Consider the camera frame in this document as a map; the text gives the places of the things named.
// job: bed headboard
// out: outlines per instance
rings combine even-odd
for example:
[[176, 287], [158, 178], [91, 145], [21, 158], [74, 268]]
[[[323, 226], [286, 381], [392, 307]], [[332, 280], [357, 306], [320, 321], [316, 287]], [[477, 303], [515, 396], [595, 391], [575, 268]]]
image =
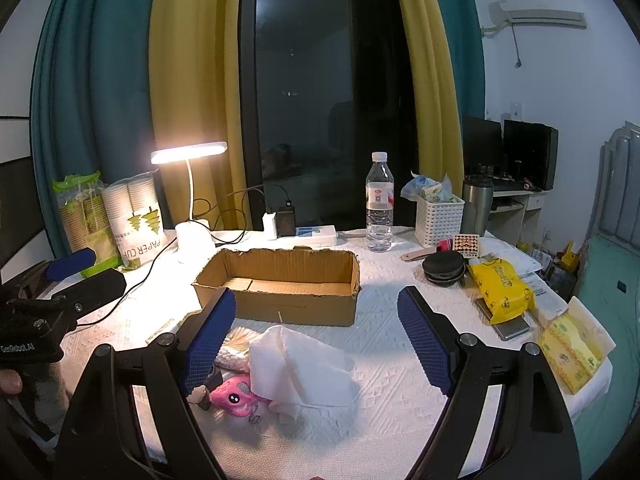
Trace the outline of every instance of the bed headboard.
[[600, 234], [640, 255], [640, 126], [625, 123], [604, 143], [588, 237]]

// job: curtain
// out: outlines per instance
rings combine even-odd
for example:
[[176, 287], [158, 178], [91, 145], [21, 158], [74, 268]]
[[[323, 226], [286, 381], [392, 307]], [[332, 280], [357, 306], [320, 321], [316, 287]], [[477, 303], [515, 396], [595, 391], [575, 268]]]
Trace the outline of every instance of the curtain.
[[420, 173], [449, 175], [454, 193], [464, 178], [462, 136], [449, 45], [438, 0], [400, 0], [414, 80]]
[[[222, 155], [191, 161], [194, 195], [214, 205], [244, 189], [238, 72], [239, 0], [153, 0], [149, 80], [158, 149], [226, 140]], [[175, 221], [188, 217], [189, 181], [183, 162], [160, 167]], [[241, 195], [220, 209], [241, 208]], [[202, 210], [198, 203], [195, 213]], [[205, 216], [213, 227], [218, 212]], [[244, 227], [239, 212], [222, 217], [226, 229]]]
[[148, 89], [152, 0], [52, 0], [31, 91], [31, 151], [56, 257], [69, 247], [53, 180], [102, 172], [114, 182], [151, 169]]
[[484, 53], [476, 0], [438, 0], [456, 81], [458, 111], [484, 119]]

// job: yellow tissue pack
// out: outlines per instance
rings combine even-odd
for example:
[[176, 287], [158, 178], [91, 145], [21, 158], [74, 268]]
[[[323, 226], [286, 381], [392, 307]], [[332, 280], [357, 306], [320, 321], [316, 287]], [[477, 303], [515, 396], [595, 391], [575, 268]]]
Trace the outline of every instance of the yellow tissue pack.
[[589, 382], [615, 343], [577, 298], [538, 339], [549, 366], [572, 394]]
[[496, 258], [468, 268], [491, 311], [492, 325], [518, 317], [536, 305], [533, 291], [508, 261]]

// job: textured tablecloth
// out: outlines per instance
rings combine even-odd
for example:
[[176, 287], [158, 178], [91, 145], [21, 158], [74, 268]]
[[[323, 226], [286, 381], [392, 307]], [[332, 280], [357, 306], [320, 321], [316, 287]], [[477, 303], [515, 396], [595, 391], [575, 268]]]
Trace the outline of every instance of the textured tablecloth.
[[[249, 236], [238, 249], [255, 244]], [[251, 424], [217, 410], [204, 412], [193, 406], [202, 433], [230, 478], [239, 480], [403, 479], [433, 431], [446, 398], [431, 386], [398, 319], [399, 291], [415, 285], [431, 308], [449, 317], [459, 332], [472, 332], [491, 346], [519, 349], [538, 336], [535, 329], [510, 342], [501, 341], [476, 309], [478, 290], [467, 278], [449, 288], [424, 279], [421, 262], [405, 263], [400, 255], [420, 248], [412, 233], [394, 237], [386, 253], [371, 253], [364, 238], [341, 235], [340, 250], [353, 251], [360, 262], [362, 291], [358, 296], [355, 324], [348, 328], [289, 325], [324, 343], [343, 349], [353, 360], [353, 379], [359, 386], [350, 408], [305, 409], [289, 425], [260, 407], [262, 419]], [[167, 251], [156, 262], [149, 279], [104, 322], [63, 341], [62, 361], [67, 387], [78, 382], [95, 346], [108, 342], [116, 350], [145, 346], [145, 339], [171, 317], [180, 318], [199, 307], [191, 282], [209, 255], [188, 264], [178, 263]], [[127, 275], [137, 283], [148, 267]], [[97, 319], [110, 306], [84, 320]], [[271, 324], [236, 319], [235, 325], [263, 332]], [[575, 420], [609, 387], [612, 368], [608, 360], [596, 376], [575, 396], [561, 384], [567, 408]], [[491, 435], [500, 397], [500, 386], [491, 386], [485, 409], [461, 476], [481, 465]], [[150, 455], [162, 459], [161, 444], [153, 425], [144, 388], [136, 388], [145, 441]]]

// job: teal curtain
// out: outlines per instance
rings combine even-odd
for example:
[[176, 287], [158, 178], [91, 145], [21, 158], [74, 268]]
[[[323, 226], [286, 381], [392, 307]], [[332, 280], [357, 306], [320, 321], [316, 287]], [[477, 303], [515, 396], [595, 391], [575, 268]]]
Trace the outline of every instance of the teal curtain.
[[52, 0], [31, 89], [31, 152], [47, 235], [69, 248], [53, 180], [102, 173], [106, 183], [151, 170], [148, 87], [152, 0]]
[[447, 33], [458, 111], [484, 119], [484, 53], [476, 0], [438, 0]]

